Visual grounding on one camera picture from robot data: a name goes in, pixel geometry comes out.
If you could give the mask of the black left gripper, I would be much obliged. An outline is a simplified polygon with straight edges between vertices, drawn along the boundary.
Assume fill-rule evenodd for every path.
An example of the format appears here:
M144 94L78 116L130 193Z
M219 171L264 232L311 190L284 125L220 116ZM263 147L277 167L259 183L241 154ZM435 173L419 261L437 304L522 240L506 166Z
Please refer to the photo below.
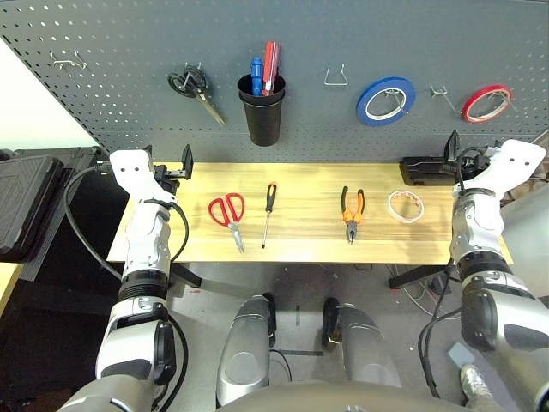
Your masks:
M148 161L153 161L153 146L151 144L142 149L148 157ZM180 179L190 179L193 172L194 160L192 150L189 144L184 147L181 162L183 169L169 171L166 165L154 166L154 179L160 187L171 194L176 194L180 186Z

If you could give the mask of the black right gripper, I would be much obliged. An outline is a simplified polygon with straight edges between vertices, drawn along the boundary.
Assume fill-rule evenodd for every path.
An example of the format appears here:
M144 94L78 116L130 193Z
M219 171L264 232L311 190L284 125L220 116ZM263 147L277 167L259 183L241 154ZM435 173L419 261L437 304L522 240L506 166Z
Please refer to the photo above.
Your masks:
M456 130L450 134L444 146L444 171L447 174L457 171L457 150L459 149L460 137ZM462 178L473 179L490 166L490 158L482 154L466 155L462 161Z

